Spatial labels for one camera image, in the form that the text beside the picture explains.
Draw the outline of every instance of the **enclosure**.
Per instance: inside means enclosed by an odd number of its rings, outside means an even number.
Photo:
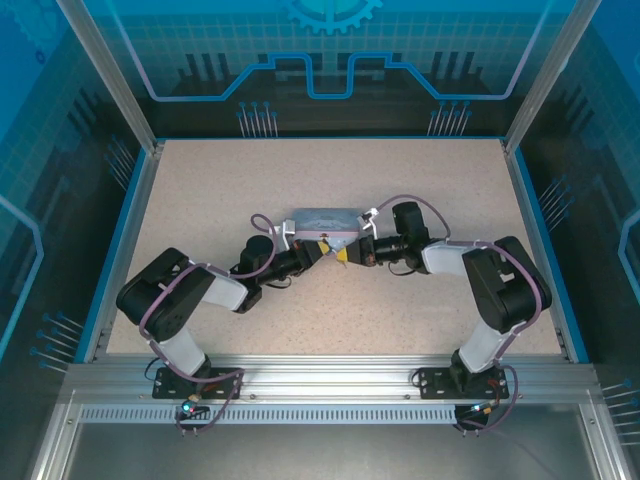
[[[637,476],[640,6],[3,6],[4,477]],[[230,269],[255,212],[278,225],[399,194],[456,240],[516,236],[549,284],[504,357],[504,424],[465,439],[455,409],[478,399],[411,380],[471,335],[467,279],[323,258],[242,316],[197,307],[212,365],[246,373],[219,424],[182,438],[122,286],[168,247]],[[223,400],[204,404],[208,420]]]

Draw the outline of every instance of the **beige work surface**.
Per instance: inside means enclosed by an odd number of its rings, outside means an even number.
[[[170,140],[128,278],[170,246],[230,268],[256,234],[255,212],[277,224],[295,208],[364,211],[400,193],[431,201],[454,239],[515,235],[529,248],[498,140]],[[432,235],[442,235],[437,218],[424,216]],[[390,208],[378,218],[381,234],[394,232]],[[244,315],[200,303],[188,327],[209,353],[435,354],[460,347],[478,318],[466,278],[394,277],[386,266],[326,257],[289,289],[263,289]],[[547,312],[510,350],[559,351]],[[120,312],[108,352],[149,352]]]

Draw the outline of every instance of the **gear logo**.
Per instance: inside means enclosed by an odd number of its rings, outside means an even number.
[[[12,14],[22,33],[40,49],[55,39],[60,28],[54,0],[0,0],[0,12]]]
[[[302,28],[333,35],[336,30],[360,28],[362,19],[373,18],[373,9],[382,7],[382,0],[284,0],[284,7],[289,20],[297,20]]]

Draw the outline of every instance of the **blue printed backdrop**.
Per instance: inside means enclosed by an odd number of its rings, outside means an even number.
[[[551,240],[604,381],[640,381],[640,6],[609,0],[524,139]]]
[[[82,329],[139,145],[54,0],[0,0],[0,64],[0,465],[25,478],[76,345],[44,320]]]
[[[88,6],[160,136],[274,134],[247,121],[251,101],[280,135],[458,135],[506,132],[573,1]]]

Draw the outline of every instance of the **black mounting plate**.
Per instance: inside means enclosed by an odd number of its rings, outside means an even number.
[[[493,400],[496,398],[496,392],[488,383],[493,379],[498,385],[503,382],[498,387],[500,399],[509,398],[504,370],[491,368],[478,376],[478,381],[471,383],[464,394],[458,391],[448,367],[420,368],[413,374],[411,382],[420,389],[422,400]]]
[[[211,376],[221,376],[227,373],[235,372],[237,368],[211,368]],[[220,383],[209,384],[205,386],[200,395],[203,400],[226,400],[229,398],[229,393],[233,388],[234,382],[238,381],[237,378],[229,378]],[[232,399],[240,398],[240,390],[242,386],[238,387],[233,394]],[[163,400],[186,400],[189,395],[196,393],[196,387],[193,382],[185,380],[173,373],[169,368],[159,368],[156,372],[156,378],[153,386],[153,392],[151,396],[156,399]]]

